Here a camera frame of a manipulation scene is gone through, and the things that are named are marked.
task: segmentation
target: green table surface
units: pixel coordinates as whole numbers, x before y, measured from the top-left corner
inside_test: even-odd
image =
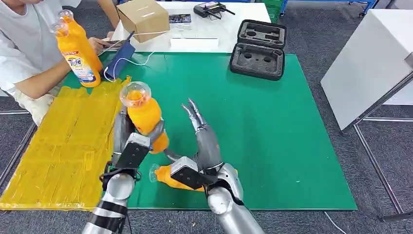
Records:
[[[139,63],[148,54],[134,54]],[[108,63],[114,56],[101,57]],[[196,139],[181,108],[187,98],[215,130],[223,160],[239,172],[244,202],[252,210],[356,210],[316,104],[295,55],[286,55],[284,76],[269,81],[232,73],[229,54],[155,53],[147,66],[127,64],[120,78],[147,83],[162,108],[169,147],[192,156]],[[69,74],[64,85],[80,87]],[[205,194],[151,182],[148,155],[128,206],[138,209],[208,209]]]

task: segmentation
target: robotic arm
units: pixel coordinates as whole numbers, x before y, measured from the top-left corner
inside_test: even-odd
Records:
[[[200,114],[196,104],[182,105],[195,130],[198,153],[192,159],[165,150],[171,177],[193,189],[204,188],[208,205],[228,234],[263,234],[261,226],[244,205],[244,191],[237,171],[222,161],[214,131]]]
[[[189,99],[182,105],[195,130],[198,153],[193,159],[166,149],[165,155],[174,163],[171,177],[193,189],[204,188],[208,205],[228,234],[263,234],[251,211],[244,205],[244,192],[237,171],[222,161],[219,144],[212,128]],[[114,147],[111,162],[101,176],[105,195],[91,213],[82,234],[120,234],[127,218],[127,202],[135,183],[137,170],[154,142],[163,132],[164,122],[143,136],[134,132],[126,108],[114,124]]]
[[[137,168],[151,150],[151,142],[161,135],[163,120],[148,135],[134,132],[132,121],[123,108],[113,126],[113,155],[101,175],[105,195],[89,216],[82,234],[120,234],[128,215],[127,202],[140,179]]]

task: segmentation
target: bottle label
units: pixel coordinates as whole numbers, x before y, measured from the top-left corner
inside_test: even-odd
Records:
[[[64,52],[63,55],[80,82],[90,83],[96,81],[93,71],[86,61],[79,57],[78,51]]]

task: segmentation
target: charging cable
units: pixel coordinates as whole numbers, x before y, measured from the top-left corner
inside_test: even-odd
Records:
[[[331,217],[327,214],[327,212],[324,211],[324,214],[327,216],[327,218],[330,220],[330,222],[336,227],[338,230],[340,230],[341,233],[347,234],[343,229],[341,229],[337,224],[331,219]]]
[[[146,59],[146,61],[145,61],[144,63],[142,63],[142,64],[139,64],[139,63],[130,61],[129,59],[126,59],[126,58],[120,58],[120,59],[118,59],[118,60],[116,61],[115,66],[113,66],[113,79],[109,79],[109,78],[106,76],[106,72],[108,71],[108,68],[109,68],[109,67],[106,67],[106,68],[105,68],[105,70],[103,71],[103,76],[105,77],[105,79],[106,79],[107,81],[115,82],[115,80],[116,80],[116,78],[115,78],[115,69],[116,69],[116,66],[117,66],[117,64],[119,63],[119,61],[121,61],[121,60],[126,60],[126,61],[128,61],[128,62],[130,62],[130,63],[132,63],[132,64],[134,64],[134,65],[136,65],[136,66],[145,66],[145,65],[148,63],[149,58],[150,58],[150,56],[151,56],[153,53],[155,53],[155,51],[153,51],[152,53],[150,53],[149,56],[148,56],[148,58]]]
[[[162,32],[137,33],[137,34],[133,34],[133,36],[148,35],[148,34],[158,34],[158,33],[167,33],[167,32],[169,32],[169,31],[170,31],[170,30],[168,30],[168,31],[162,31]],[[98,56],[101,56],[103,53],[105,53],[106,51],[110,50],[112,47],[114,47],[115,45],[117,45],[119,42],[121,42],[121,40],[118,41],[118,42],[116,42],[115,44],[111,45],[111,46],[108,47],[106,50],[102,51],[102,53],[100,53]],[[105,68],[105,70],[103,71],[103,76],[105,77],[105,79],[106,79],[107,81],[115,82],[115,80],[116,80],[116,78],[115,78],[115,70],[116,70],[116,66],[117,66],[117,64],[119,63],[119,61],[121,61],[121,60],[126,60],[126,61],[128,61],[128,62],[130,62],[130,63],[132,63],[132,64],[134,64],[134,65],[136,65],[136,66],[145,66],[145,65],[148,63],[149,58],[150,58],[150,56],[151,56],[153,53],[155,53],[155,51],[153,51],[152,53],[150,53],[149,56],[148,56],[148,58],[146,59],[146,61],[145,61],[144,63],[142,63],[142,64],[135,63],[135,62],[130,61],[129,59],[126,59],[126,58],[120,58],[120,59],[118,59],[118,61],[116,61],[115,65],[113,66],[113,79],[109,79],[109,78],[106,76],[106,72],[108,71],[108,68],[109,68],[109,67],[106,67],[106,68]]]

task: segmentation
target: yellow tape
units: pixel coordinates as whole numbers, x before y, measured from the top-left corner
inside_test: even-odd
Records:
[[[126,82],[103,82],[90,95],[85,88],[61,89],[0,198],[1,210],[95,207]]]

